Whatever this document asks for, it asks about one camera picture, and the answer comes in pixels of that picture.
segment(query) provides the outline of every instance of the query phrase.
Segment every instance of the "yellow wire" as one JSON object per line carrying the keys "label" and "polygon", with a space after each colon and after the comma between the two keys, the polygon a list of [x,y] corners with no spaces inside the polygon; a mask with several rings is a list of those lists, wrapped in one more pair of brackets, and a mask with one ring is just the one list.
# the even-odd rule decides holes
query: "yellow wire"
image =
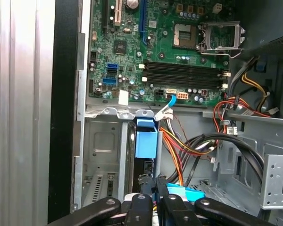
{"label": "yellow wire", "polygon": [[193,152],[193,153],[196,153],[196,154],[199,154],[199,155],[204,155],[204,154],[208,154],[210,153],[211,151],[207,151],[207,152],[199,152],[197,150],[193,150],[191,148],[189,148],[187,145],[185,145],[181,140],[179,140],[177,137],[175,137],[172,133],[170,133],[169,131],[167,131],[166,129],[160,127],[160,130],[167,133],[169,136],[172,137],[172,139],[176,140],[178,143],[180,143],[187,151],[189,152]]}
{"label": "yellow wire", "polygon": [[258,83],[256,83],[255,81],[249,79],[247,77],[247,73],[245,73],[243,76],[242,76],[242,81],[246,84],[249,84],[251,86],[254,86],[256,87],[257,89],[259,89],[262,93],[263,93],[263,98],[262,100],[260,101],[259,105],[258,105],[258,108],[257,108],[257,111],[260,112],[261,110],[261,107],[262,105],[264,104],[264,102],[266,101],[266,98],[268,97],[267,93],[265,92],[265,90],[262,88],[262,86],[260,86]]}
{"label": "yellow wire", "polygon": [[179,183],[180,183],[181,186],[183,186],[183,176],[182,176],[182,174],[180,173],[180,170],[179,170],[180,167],[179,167],[179,165],[178,165],[178,162],[176,161],[176,155],[175,155],[175,153],[174,153],[175,150],[172,148],[170,142],[168,141],[168,139],[167,139],[165,136],[163,136],[163,139],[164,139],[164,142],[166,143],[166,145],[167,145],[167,147],[168,147],[168,149],[169,149],[169,151],[170,151],[170,153],[171,153],[173,162],[174,162],[175,167],[176,167],[176,170],[177,170],[177,172],[178,172]]}

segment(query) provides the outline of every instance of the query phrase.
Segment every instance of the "black ram slot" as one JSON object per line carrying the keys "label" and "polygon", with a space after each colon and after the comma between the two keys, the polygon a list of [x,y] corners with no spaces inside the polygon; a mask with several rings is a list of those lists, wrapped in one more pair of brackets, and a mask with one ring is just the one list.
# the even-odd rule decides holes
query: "black ram slot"
{"label": "black ram slot", "polygon": [[145,62],[146,71],[150,72],[176,72],[184,74],[193,74],[193,75],[207,75],[207,76],[218,76],[221,74],[221,70],[217,68],[206,68],[190,65],[176,65],[176,64],[166,64],[166,63],[157,63],[157,62]]}
{"label": "black ram slot", "polygon": [[109,13],[109,0],[102,0],[102,29],[104,35],[107,34],[108,28],[108,13]]}
{"label": "black ram slot", "polygon": [[145,62],[143,76],[148,83],[179,85],[201,89],[219,89],[223,84],[220,69],[190,65]]}

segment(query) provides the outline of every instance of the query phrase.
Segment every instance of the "side panel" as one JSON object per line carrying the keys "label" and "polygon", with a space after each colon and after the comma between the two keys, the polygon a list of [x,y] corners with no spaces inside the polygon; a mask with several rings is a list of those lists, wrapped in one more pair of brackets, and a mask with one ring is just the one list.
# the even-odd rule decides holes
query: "side panel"
{"label": "side panel", "polygon": [[0,226],[47,223],[54,9],[0,0]]}

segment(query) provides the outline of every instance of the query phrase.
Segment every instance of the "motherboard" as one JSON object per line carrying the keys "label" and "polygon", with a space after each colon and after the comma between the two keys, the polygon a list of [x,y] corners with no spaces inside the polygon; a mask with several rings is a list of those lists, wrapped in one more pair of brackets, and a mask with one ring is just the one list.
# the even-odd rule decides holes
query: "motherboard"
{"label": "motherboard", "polygon": [[234,9],[234,0],[93,0],[89,96],[216,105],[229,50],[243,41]]}

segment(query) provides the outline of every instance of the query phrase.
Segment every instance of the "green circuit board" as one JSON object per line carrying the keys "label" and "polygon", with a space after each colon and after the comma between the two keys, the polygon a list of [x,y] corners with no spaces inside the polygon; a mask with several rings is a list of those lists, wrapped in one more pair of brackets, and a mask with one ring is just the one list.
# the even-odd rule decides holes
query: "green circuit board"
{"label": "green circuit board", "polygon": [[[202,38],[198,26],[202,22],[232,21],[234,0],[145,0],[145,39],[140,34],[141,4],[136,10],[128,9],[126,0],[121,2],[121,23],[116,26],[113,17],[115,12],[110,8],[116,0],[93,0],[92,32],[91,32],[91,67],[89,76],[89,96],[103,99],[118,99],[119,91],[129,93],[129,101],[167,102],[166,93],[157,95],[157,90],[175,89],[176,92],[190,92],[185,100],[177,100],[177,104],[214,106],[221,99],[220,89],[200,89],[178,84],[151,84],[143,81],[144,60],[150,62],[177,65],[200,66],[227,70],[227,56],[202,55],[195,45]],[[216,3],[221,3],[220,13],[212,13]],[[108,18],[103,18],[103,7],[109,7]],[[187,40],[186,45],[193,48],[175,46],[175,30],[177,27],[190,26],[190,33],[179,32],[179,36]],[[214,31],[216,36],[211,45],[220,43],[230,45],[233,33],[229,30]],[[107,74],[107,64],[118,65],[117,73]],[[116,79],[116,83],[104,81]],[[202,97],[199,102],[195,96]]]}

